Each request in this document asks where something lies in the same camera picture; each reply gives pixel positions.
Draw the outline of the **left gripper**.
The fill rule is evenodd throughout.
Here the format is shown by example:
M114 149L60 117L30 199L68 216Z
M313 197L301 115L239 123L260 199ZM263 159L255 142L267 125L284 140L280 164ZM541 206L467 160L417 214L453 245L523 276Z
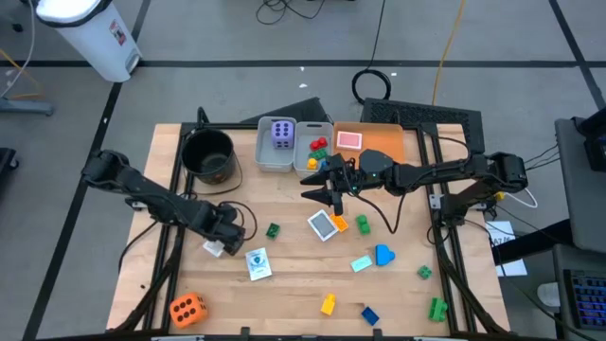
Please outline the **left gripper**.
M223 250L230 256L235 256L241 249L245 230L234 223L237 210L225 203L213 206L202 203L196 213L196 232L211 240L221 240Z

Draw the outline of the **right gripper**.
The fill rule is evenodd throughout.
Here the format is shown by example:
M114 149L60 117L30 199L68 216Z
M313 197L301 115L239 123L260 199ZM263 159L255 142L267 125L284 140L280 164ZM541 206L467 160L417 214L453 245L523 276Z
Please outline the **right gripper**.
M334 214L344 213L340 192L360 192L380 188L387 184L387 172L393 167L393 159L377 150L364 150L359 160L346 160L337 153L330 159L330 169L320 169L302 179L301 185L326 185L330 181L333 190L327 187L301 193L305 199L332 206Z

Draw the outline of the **red card deck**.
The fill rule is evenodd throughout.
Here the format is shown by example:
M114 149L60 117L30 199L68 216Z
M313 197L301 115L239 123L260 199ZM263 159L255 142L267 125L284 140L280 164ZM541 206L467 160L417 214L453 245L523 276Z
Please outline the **red card deck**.
M359 151L363 146L363 135L360 133L339 131L336 146L338 149Z

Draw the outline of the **purple foam dice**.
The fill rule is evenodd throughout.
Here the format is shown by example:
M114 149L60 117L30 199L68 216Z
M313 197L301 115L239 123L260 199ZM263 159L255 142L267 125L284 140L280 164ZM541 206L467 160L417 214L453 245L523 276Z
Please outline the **purple foam dice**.
M292 149L294 147L295 124L289 120L277 120L272 123L270 133L275 149Z

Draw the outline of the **grey plastic bin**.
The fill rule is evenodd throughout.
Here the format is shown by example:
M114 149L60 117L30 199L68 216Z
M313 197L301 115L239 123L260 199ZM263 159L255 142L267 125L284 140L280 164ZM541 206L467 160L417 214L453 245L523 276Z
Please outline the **grey plastic bin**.
M295 125L294 135L294 171L301 179L312 175L307 169L310 147L314 140L325 137L328 146L325 148L328 155L332 155L333 126L329 122L298 122Z
M262 171L289 172L294 164L294 147L287 150L274 148L270 129L272 123L277 120L289 120L296 125L294 118L262 117L258 122L255 161Z

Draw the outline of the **translucent orange tray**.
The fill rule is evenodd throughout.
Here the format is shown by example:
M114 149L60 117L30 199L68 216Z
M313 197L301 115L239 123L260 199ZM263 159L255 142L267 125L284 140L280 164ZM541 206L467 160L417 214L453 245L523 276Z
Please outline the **translucent orange tray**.
M339 132L362 135L361 150L343 149L337 146ZM359 155L366 149L380 151L395 162L405 161L404 133L401 126L388 123L368 122L335 122L333 125L332 153L340 153L345 159L358 160Z

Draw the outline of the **black flat panel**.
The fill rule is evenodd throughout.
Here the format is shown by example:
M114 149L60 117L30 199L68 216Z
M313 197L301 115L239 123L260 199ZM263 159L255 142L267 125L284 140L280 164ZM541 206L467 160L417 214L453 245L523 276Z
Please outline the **black flat panel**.
M314 97L290 104L256 117L250 117L242 121L243 124L258 124L262 117L289 117L297 122L319 121L329 122L329 115L320 102L320 98Z

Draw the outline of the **orange foam dice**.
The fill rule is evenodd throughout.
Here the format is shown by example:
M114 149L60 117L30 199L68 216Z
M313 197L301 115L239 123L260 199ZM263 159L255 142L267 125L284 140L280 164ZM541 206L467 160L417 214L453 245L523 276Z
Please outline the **orange foam dice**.
M169 305L169 314L175 327L184 329L208 317L202 296L191 292L175 298Z

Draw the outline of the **blue heart-shaped toy block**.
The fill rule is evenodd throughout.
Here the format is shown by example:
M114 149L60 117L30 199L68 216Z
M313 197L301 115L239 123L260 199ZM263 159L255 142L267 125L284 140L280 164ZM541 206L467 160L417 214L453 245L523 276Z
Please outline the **blue heart-shaped toy block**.
M396 257L386 244L377 244L375 246L375 262L377 266L386 266Z

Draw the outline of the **white paper sheet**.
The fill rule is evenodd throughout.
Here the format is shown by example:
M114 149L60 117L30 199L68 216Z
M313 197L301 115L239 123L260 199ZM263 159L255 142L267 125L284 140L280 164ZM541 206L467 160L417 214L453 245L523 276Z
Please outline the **white paper sheet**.
M509 221L485 222L485 228L489 231L490 239L494 246L516 239ZM499 278L525 277L527 275L526 265L522 260L496 265L495 269Z

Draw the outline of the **black desk foot bar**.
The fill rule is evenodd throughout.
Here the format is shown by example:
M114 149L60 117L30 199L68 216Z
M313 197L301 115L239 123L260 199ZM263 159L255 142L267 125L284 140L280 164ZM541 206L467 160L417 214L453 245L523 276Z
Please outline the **black desk foot bar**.
M551 250L557 244L573 244L570 220L562 220L538 231L491 248L497 266Z

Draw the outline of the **white trash bin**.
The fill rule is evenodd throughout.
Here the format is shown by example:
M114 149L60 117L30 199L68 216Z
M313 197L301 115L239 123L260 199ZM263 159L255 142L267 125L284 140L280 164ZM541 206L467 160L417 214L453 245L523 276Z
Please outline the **white trash bin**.
M142 59L113 0L39 0L36 16L107 81L128 81Z

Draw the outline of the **white computer mouse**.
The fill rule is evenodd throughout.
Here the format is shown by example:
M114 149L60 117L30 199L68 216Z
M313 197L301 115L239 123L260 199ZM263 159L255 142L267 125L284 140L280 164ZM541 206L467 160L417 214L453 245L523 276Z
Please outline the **white computer mouse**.
M542 283L537 288L537 297L543 305L550 308L560 308L561 299L557 282Z

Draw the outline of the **grey stand base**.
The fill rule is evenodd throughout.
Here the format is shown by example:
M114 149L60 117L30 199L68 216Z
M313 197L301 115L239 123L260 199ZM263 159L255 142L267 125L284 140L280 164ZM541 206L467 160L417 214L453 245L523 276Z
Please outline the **grey stand base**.
M0 113L39 114L50 117L54 114L54 107L43 100L0 98Z

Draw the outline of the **grey desk with keyboard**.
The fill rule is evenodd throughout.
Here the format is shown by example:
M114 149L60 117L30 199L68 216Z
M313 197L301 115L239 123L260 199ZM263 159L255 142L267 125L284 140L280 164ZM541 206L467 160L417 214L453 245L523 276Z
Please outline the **grey desk with keyboard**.
M578 250L565 245L556 245L553 250L556 279L559 284L561 299L560 316L569 327L562 331L567 341L606 341L606 331L585 330L575 326L570 313L569 301L563 281L563 270L580 270L606 273L606 254Z

